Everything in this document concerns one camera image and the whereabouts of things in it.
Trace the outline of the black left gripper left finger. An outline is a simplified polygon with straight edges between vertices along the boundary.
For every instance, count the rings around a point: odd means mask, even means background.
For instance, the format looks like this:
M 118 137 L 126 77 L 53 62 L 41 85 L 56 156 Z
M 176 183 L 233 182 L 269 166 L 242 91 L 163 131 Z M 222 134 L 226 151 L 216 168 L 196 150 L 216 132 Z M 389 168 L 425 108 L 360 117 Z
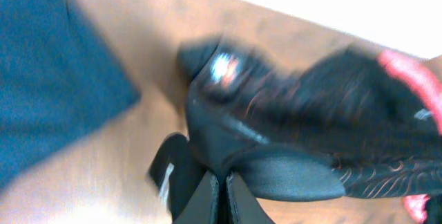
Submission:
M 210 171 L 207 171 L 173 224 L 216 224 L 218 200 L 218 180 Z

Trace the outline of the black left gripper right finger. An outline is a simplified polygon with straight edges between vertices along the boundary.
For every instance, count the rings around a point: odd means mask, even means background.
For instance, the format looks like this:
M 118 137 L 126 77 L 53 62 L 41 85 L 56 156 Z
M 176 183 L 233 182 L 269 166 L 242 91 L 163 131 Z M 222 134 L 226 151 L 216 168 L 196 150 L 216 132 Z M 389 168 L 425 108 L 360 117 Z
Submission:
M 229 218 L 233 224 L 274 224 L 250 192 L 240 174 L 227 177 Z

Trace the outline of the black orange patterned jersey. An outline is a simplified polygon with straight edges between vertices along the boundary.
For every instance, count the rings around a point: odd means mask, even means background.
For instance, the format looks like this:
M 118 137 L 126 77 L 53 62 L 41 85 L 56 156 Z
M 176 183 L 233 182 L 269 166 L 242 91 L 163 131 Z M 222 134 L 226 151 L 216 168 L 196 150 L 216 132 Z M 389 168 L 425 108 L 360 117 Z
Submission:
M 148 170 L 172 221 L 210 171 L 217 223 L 232 223 L 232 173 L 257 201 L 440 196 L 430 222 L 440 223 L 441 132 L 420 98 L 381 67 L 381 52 L 350 47 L 283 75 L 229 39 L 181 44 L 189 132 L 169 136 Z

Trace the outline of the red cloth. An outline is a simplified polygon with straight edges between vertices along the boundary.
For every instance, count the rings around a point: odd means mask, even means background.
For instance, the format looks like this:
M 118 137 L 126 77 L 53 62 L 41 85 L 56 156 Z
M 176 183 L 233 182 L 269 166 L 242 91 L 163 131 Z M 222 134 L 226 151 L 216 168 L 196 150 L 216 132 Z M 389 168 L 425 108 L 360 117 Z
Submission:
M 441 132 L 441 81 L 422 63 L 408 56 L 390 50 L 382 51 L 378 63 L 387 74 L 407 85 L 415 93 L 435 121 L 437 131 Z M 440 196 L 429 194 L 406 196 L 403 199 L 407 213 L 417 223 L 430 223 L 437 214 L 436 202 Z

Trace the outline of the folded navy blue shirt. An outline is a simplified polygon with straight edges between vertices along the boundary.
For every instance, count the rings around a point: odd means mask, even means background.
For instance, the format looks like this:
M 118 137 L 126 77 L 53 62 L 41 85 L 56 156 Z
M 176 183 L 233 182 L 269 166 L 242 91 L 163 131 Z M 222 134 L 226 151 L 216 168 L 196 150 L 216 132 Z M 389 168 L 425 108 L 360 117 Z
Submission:
M 1 186 L 140 92 L 74 0 L 1 0 Z

